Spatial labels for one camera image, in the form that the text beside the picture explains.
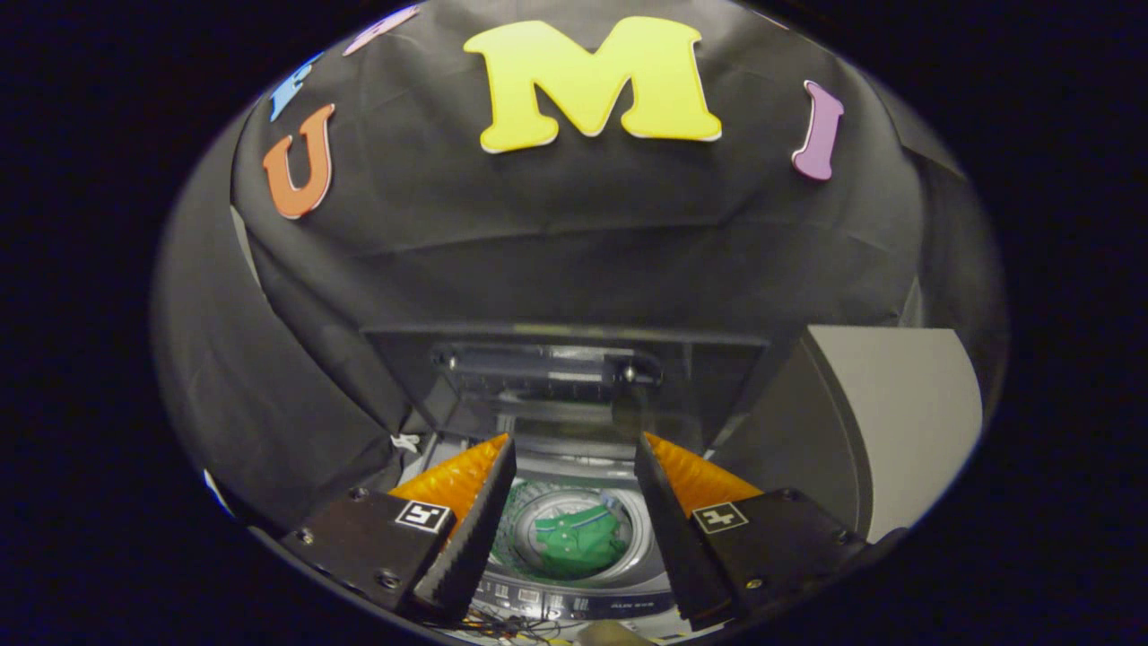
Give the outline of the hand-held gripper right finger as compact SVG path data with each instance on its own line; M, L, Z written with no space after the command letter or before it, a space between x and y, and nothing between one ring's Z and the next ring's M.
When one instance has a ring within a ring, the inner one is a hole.
M864 565L864 537L796 488L759 490L643 431L635 473L678 615L695 630L776 617Z

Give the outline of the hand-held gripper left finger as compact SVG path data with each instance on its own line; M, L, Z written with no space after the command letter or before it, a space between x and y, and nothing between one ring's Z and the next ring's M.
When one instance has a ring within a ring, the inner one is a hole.
M410 481L355 487L284 536L290 557L378 608L459 623L483 579L517 473L507 433Z

